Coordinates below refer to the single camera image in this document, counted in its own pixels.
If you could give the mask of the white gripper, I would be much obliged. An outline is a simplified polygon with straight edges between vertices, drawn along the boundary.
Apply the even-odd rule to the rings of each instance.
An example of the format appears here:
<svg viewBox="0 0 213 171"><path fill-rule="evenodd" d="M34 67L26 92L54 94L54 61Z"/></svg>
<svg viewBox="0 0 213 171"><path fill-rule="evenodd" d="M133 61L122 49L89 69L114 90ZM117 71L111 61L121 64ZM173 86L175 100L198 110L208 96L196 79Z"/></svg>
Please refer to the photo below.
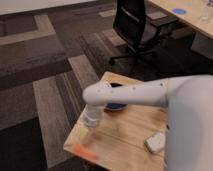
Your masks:
<svg viewBox="0 0 213 171"><path fill-rule="evenodd" d="M78 129L78 135L80 138L84 138L88 132L88 127L96 127L99 125L103 116L102 106L91 106L87 105L83 112L83 122L86 125L80 125Z"/></svg>

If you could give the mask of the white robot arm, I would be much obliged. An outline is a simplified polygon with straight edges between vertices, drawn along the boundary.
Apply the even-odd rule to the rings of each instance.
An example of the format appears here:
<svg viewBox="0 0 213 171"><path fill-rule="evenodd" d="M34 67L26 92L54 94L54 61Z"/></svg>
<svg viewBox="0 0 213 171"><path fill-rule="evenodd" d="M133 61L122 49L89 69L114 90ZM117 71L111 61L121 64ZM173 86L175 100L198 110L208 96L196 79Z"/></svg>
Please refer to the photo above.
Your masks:
<svg viewBox="0 0 213 171"><path fill-rule="evenodd" d="M98 81L82 93L84 124L95 127L109 103L167 110L164 171L213 171L213 75L163 78L113 87Z"/></svg>

